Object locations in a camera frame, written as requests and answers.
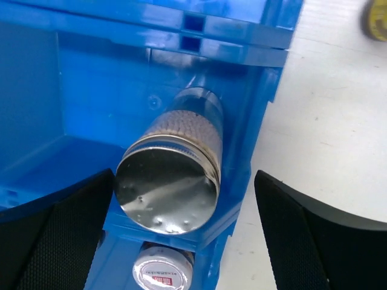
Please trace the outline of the brown yellow-label bottle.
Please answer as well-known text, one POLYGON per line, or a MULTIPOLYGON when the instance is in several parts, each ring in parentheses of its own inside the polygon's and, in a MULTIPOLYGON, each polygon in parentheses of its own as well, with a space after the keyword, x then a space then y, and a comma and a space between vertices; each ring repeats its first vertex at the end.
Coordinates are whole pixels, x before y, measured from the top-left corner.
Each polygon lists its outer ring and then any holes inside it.
POLYGON ((360 24, 366 37, 386 42, 386 0, 367 1, 362 11, 360 24))

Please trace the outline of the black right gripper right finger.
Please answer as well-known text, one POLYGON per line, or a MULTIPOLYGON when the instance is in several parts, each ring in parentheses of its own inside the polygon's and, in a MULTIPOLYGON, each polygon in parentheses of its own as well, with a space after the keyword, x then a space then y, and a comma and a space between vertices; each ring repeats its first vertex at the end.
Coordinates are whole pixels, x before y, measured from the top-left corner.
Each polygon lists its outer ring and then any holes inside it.
POLYGON ((262 170, 254 188, 277 289, 386 289, 386 223, 339 210, 262 170))

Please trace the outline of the blue bin middle compartment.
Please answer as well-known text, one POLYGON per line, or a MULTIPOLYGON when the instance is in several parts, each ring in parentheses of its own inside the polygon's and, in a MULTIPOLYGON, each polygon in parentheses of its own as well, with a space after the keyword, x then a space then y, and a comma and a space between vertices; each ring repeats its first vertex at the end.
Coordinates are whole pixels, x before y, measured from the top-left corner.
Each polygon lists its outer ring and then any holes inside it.
POLYGON ((238 217, 268 103, 287 52, 251 65, 114 43, 76 33, 1 25, 1 208, 12 208, 115 170, 126 149, 187 88, 214 93, 206 111, 222 136, 221 191, 213 216, 186 234, 151 233, 111 201, 105 230, 190 251, 238 217))

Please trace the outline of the blue bin compartment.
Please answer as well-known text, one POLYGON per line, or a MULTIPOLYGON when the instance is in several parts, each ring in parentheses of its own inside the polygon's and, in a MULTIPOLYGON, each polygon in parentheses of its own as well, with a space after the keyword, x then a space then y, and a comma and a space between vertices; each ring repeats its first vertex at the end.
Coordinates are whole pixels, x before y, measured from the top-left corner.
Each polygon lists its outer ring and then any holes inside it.
POLYGON ((189 289, 215 289, 220 275, 220 262, 233 227, 224 230, 208 245, 184 246, 179 237, 158 236, 150 239, 126 239, 107 235, 96 251, 85 289, 142 289, 134 280, 132 267, 144 242, 157 243, 195 254, 193 279, 189 289))
POLYGON ((213 216, 186 234, 151 233, 111 201, 105 230, 190 251, 238 217, 268 103, 287 52, 251 65, 114 43, 76 33, 1 25, 1 208, 12 208, 115 170, 126 149, 187 88, 214 93, 206 111, 222 136, 221 191, 213 216))

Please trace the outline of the silver-lid blue-label jar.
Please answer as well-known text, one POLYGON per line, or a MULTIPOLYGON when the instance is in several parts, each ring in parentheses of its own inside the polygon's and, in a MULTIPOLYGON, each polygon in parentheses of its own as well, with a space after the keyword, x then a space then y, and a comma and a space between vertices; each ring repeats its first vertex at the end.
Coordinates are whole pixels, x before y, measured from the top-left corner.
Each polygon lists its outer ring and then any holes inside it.
POLYGON ((150 231, 178 235, 202 227, 220 195, 223 107, 203 87, 180 91, 124 153, 115 196, 150 231))

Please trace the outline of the white-lid spice jar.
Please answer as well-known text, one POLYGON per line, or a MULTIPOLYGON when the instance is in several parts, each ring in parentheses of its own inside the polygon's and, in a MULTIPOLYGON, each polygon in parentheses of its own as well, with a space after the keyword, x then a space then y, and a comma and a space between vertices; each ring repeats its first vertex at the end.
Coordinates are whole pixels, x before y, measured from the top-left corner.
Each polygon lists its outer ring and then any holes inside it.
POLYGON ((144 242, 132 267, 132 275, 142 289, 189 289, 195 254, 157 243, 144 242))

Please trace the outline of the blue bin near compartment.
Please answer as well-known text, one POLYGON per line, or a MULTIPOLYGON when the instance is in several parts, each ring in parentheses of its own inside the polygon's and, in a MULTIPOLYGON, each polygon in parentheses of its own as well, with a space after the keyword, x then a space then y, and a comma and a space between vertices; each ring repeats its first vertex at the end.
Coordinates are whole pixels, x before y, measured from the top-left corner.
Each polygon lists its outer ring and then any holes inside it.
POLYGON ((134 280, 132 267, 144 242, 157 243, 195 254, 193 279, 189 289, 215 289, 220 275, 220 262, 233 227, 224 230, 208 245, 184 246, 179 237, 158 236, 150 239, 126 239, 107 235, 96 251, 85 289, 142 289, 134 280))

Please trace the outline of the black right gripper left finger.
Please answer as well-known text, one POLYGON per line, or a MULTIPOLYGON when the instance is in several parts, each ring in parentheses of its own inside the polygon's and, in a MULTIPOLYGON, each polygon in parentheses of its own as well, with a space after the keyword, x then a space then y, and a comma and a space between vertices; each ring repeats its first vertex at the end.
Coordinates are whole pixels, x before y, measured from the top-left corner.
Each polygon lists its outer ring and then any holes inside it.
POLYGON ((83 289, 112 198, 103 170, 1 211, 1 289, 83 289))

